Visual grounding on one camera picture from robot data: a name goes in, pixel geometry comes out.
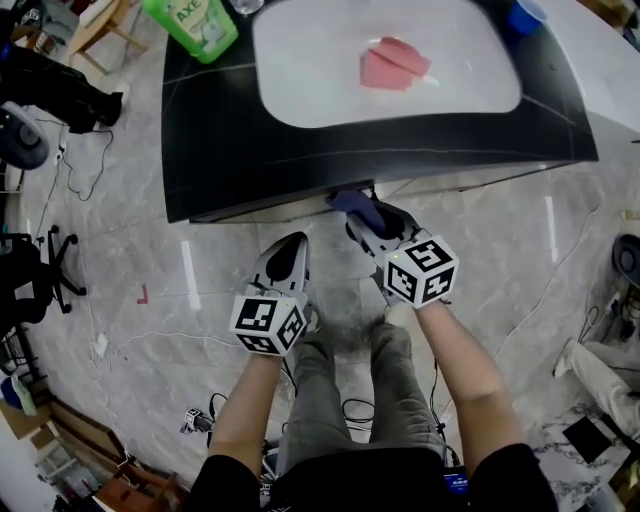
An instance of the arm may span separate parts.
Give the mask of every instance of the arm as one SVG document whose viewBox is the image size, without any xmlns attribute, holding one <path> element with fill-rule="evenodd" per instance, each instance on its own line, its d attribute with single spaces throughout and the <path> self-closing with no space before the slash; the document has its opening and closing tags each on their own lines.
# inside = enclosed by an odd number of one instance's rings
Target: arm
<svg viewBox="0 0 640 512">
<path fill-rule="evenodd" d="M 471 477 L 486 457 L 524 437 L 502 374 L 480 342 L 439 301 L 416 315 L 456 406 Z"/>
<path fill-rule="evenodd" d="M 256 477 L 262 467 L 262 444 L 281 359 L 252 355 L 213 427 L 209 455 L 227 455 Z"/>
</svg>

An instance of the marble floor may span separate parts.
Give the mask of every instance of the marble floor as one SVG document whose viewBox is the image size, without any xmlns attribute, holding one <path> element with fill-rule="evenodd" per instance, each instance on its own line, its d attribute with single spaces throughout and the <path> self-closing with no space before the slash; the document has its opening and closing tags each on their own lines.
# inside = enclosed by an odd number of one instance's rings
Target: marble floor
<svg viewBox="0 0 640 512">
<path fill-rule="evenodd" d="M 336 379 L 343 398 L 373 398 L 363 332 L 382 313 L 383 303 L 368 277 L 373 264 L 345 235 L 341 214 L 275 224 L 167 222 L 160 159 L 166 35 L 137 9 L 127 24 L 150 46 L 146 53 L 107 36 L 91 53 L 112 70 L 109 76 L 96 76 L 86 63 L 74 62 L 105 90 L 119 81 L 131 86 L 93 195 L 80 201 L 67 184 L 70 180 L 85 198 L 100 172 L 108 134 L 67 138 L 70 177 L 65 166 L 57 175 L 53 163 L 25 177 L 20 226 L 30 226 L 35 234 L 52 190 L 40 233 L 55 223 L 62 235 L 79 236 L 67 266 L 89 290 L 86 298 L 69 298 L 69 315 L 50 307 L 43 322 L 29 327 L 29 336 L 62 400 L 113 428 L 145 463 L 176 471 L 189 483 L 204 459 L 205 437 L 180 434 L 184 412 L 191 406 L 206 410 L 209 396 L 228 394 L 242 371 L 247 354 L 228 345 L 235 343 L 227 332 L 228 318 L 234 294 L 243 289 L 261 251 L 296 230 L 309 236 L 309 291 L 339 348 Z M 60 127 L 44 127 L 55 147 Z M 388 198 L 441 234 L 459 256 L 451 307 L 496 357 L 526 429 L 576 400 L 588 401 L 575 379 L 554 380 L 551 369 L 566 339 L 578 335 L 588 306 L 606 304 L 618 285 L 609 251 L 621 229 L 620 211 L 637 204 L 640 155 L 633 150 L 640 150 L 628 148 L 622 129 L 600 131 L 598 163 L 465 192 Z M 553 199 L 555 246 L 546 196 Z M 191 246 L 199 311 L 189 301 L 183 240 Z M 137 303 L 143 285 L 148 304 Z M 104 359 L 92 350 L 100 333 L 110 342 Z M 415 326 L 412 337 L 418 380 L 428 394 L 433 357 Z M 269 422 L 272 439 L 279 437 L 292 396 L 283 377 Z M 450 442 L 459 445 L 455 411 L 442 380 L 435 403 L 444 413 Z"/>
</svg>

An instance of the wall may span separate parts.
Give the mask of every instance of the wall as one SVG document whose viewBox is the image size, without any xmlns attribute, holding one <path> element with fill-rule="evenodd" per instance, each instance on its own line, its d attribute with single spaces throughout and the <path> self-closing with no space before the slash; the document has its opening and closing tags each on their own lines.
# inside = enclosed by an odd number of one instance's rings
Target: wall
<svg viewBox="0 0 640 512">
<path fill-rule="evenodd" d="M 50 511 L 56 493 L 38 480 L 35 448 L 28 439 L 18 440 L 0 415 L 0 498 L 11 512 Z"/>
</svg>

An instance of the device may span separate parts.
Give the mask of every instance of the device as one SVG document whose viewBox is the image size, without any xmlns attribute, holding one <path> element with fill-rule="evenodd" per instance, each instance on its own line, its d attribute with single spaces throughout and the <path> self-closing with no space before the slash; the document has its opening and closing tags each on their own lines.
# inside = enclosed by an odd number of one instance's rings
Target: device
<svg viewBox="0 0 640 512">
<path fill-rule="evenodd" d="M 184 413 L 184 425 L 180 429 L 181 434 L 192 432 L 210 432 L 213 427 L 213 419 L 205 416 L 200 409 L 191 408 Z"/>
<path fill-rule="evenodd" d="M 460 262 L 444 239 L 432 236 L 408 212 L 356 194 L 352 204 L 358 207 L 343 210 L 347 235 L 373 258 L 377 269 L 372 277 L 387 302 L 401 300 L 419 308 L 449 294 Z M 328 202 L 334 205 L 336 199 Z"/>
<path fill-rule="evenodd" d="M 256 262 L 235 298 L 229 330 L 250 352 L 285 356 L 307 325 L 309 241 L 302 232 L 278 240 Z"/>
<path fill-rule="evenodd" d="M 469 493 L 469 480 L 464 466 L 445 468 L 444 481 L 450 494 L 466 496 Z"/>
</svg>

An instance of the red mark on floor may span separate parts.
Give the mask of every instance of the red mark on floor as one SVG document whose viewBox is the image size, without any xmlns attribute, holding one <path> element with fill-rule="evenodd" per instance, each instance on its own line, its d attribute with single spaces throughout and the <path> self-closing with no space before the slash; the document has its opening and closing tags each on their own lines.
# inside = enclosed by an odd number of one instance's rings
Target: red mark on floor
<svg viewBox="0 0 640 512">
<path fill-rule="evenodd" d="M 138 304 L 149 304 L 149 295 L 147 294 L 147 285 L 142 285 L 142 295 L 141 299 L 138 299 Z"/>
</svg>

